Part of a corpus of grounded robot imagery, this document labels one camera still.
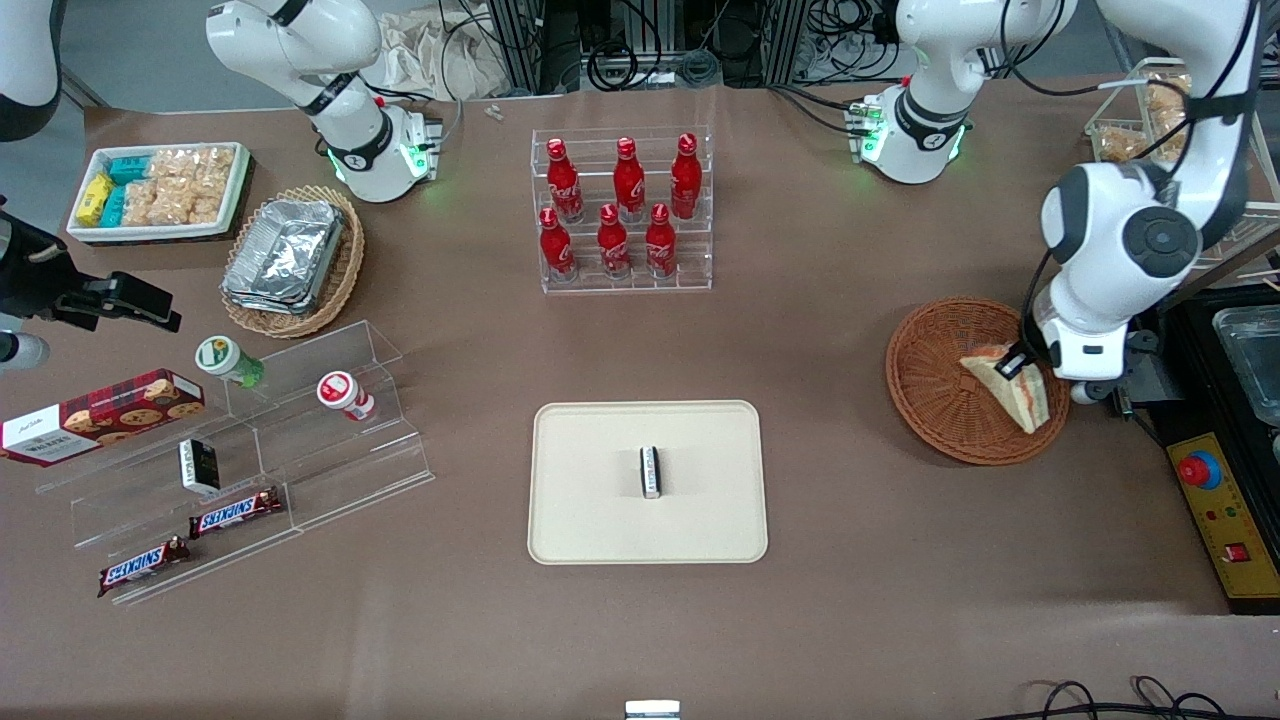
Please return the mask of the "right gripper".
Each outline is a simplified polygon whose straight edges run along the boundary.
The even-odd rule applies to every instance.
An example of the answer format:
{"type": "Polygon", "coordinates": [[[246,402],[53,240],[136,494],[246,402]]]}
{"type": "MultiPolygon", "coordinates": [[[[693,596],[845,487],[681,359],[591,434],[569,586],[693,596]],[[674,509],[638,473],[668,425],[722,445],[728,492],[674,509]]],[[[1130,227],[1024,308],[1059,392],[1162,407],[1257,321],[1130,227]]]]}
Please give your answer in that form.
{"type": "MultiPolygon", "coordinates": [[[[6,211],[1,213],[1,313],[19,319],[41,318],[70,325],[96,325],[84,306],[60,309],[64,297],[78,299],[93,278],[76,266],[67,246],[54,234],[6,211]]],[[[173,296],[138,277],[113,272],[97,282],[99,316],[141,322],[177,333],[182,315],[172,310],[173,296]]]]}

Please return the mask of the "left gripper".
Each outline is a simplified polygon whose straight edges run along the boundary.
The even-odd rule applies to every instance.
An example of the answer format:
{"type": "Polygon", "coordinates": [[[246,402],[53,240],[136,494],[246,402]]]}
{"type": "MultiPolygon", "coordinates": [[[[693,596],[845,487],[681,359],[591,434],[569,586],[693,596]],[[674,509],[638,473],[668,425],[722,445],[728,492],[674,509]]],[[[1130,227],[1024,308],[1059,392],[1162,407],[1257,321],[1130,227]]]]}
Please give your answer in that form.
{"type": "MultiPolygon", "coordinates": [[[[1116,380],[1125,370],[1128,328],[1121,325],[1101,333],[1084,332],[1069,325],[1061,316],[1044,322],[1044,342],[1050,351],[1053,374],[1064,380],[1116,380]]],[[[1012,380],[1024,365],[1042,359],[1039,347],[1021,338],[1011,346],[1011,360],[997,364],[997,373],[1012,380]]]]}

